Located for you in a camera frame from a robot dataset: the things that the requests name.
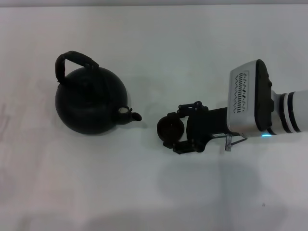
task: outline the kettle handle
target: kettle handle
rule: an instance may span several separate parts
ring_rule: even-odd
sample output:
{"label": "kettle handle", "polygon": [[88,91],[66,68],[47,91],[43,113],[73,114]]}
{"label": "kettle handle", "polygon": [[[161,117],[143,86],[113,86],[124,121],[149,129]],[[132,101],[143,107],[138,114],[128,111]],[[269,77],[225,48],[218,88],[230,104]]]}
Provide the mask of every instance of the kettle handle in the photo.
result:
{"label": "kettle handle", "polygon": [[69,60],[73,63],[81,65],[83,67],[91,67],[92,69],[97,69],[99,65],[94,62],[90,57],[79,53],[77,51],[69,51],[61,54],[55,64],[56,78],[59,83],[64,83],[65,80],[65,60]]}

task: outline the camera vent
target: camera vent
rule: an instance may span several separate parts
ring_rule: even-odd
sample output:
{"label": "camera vent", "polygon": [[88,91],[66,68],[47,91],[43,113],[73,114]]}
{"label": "camera vent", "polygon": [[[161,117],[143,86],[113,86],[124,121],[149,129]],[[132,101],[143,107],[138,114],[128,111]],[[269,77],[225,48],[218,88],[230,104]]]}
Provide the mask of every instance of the camera vent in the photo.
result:
{"label": "camera vent", "polygon": [[235,77],[233,113],[244,112],[247,109],[248,73],[240,73]]}

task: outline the black kettle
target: black kettle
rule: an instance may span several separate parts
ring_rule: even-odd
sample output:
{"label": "black kettle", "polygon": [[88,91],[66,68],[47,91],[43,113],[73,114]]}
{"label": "black kettle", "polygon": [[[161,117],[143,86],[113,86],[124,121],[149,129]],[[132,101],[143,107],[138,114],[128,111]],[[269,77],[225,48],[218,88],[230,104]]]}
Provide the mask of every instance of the black kettle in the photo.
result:
{"label": "black kettle", "polygon": [[[83,66],[65,76],[65,60]],[[55,64],[60,83],[55,105],[60,119],[72,130],[100,134],[116,124],[142,120],[127,107],[124,84],[111,71],[76,51],[60,55]]]}

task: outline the kettle spout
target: kettle spout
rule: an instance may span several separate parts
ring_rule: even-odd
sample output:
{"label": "kettle spout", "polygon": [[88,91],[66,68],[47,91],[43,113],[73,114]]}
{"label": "kettle spout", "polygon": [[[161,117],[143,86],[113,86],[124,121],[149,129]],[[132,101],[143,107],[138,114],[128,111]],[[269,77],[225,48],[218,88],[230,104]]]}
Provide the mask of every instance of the kettle spout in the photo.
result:
{"label": "kettle spout", "polygon": [[136,112],[132,112],[132,108],[120,107],[117,111],[117,124],[127,124],[131,121],[141,121],[142,116]]}

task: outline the white table surface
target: white table surface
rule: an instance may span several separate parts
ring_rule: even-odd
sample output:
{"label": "white table surface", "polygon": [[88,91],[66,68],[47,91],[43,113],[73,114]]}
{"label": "white table surface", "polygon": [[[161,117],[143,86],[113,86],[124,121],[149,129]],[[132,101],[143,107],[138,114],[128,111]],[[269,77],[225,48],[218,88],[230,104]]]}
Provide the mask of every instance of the white table surface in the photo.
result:
{"label": "white table surface", "polygon": [[[64,126],[70,50],[118,75],[143,121]],[[0,230],[306,231],[307,134],[177,155],[156,133],[179,104],[226,106],[229,72],[258,58],[277,93],[308,89],[308,5],[0,9]]]}

